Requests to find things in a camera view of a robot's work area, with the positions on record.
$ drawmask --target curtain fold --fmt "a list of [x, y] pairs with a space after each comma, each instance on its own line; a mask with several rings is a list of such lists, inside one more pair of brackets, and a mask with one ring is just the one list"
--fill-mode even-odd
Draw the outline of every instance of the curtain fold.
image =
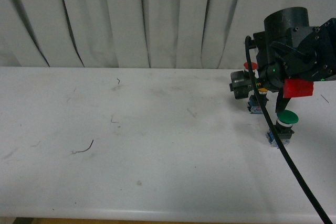
[[231, 68], [271, 13], [334, 0], [0, 0], [0, 66]]

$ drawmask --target white tabletop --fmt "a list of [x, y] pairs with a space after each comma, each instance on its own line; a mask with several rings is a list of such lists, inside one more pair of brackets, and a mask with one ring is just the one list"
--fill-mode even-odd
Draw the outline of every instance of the white tabletop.
[[[0, 68], [0, 216], [319, 223], [232, 71]], [[314, 87], [287, 150], [336, 222], [336, 82]]]

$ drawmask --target red block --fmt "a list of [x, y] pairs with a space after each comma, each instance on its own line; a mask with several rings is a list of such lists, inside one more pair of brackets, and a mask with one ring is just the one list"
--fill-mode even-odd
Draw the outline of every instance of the red block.
[[283, 88], [284, 98], [308, 97], [313, 95], [314, 82], [299, 78], [285, 79]]

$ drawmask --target green button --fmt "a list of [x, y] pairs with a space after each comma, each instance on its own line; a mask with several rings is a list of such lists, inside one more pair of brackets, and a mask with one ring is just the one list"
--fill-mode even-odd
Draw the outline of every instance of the green button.
[[299, 121], [299, 117], [290, 110], [284, 110], [281, 113], [277, 114], [278, 119], [286, 124], [294, 124]]

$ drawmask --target red button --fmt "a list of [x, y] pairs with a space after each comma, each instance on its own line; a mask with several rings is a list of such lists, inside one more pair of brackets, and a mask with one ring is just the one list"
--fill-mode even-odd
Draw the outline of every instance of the red button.
[[314, 82], [299, 78], [285, 79], [283, 88], [284, 98], [308, 97], [313, 95]]
[[[255, 62], [251, 62], [251, 63], [252, 63], [252, 70], [256, 70], [258, 68], [258, 64], [256, 64]], [[247, 62], [244, 63], [244, 68], [248, 69]]]

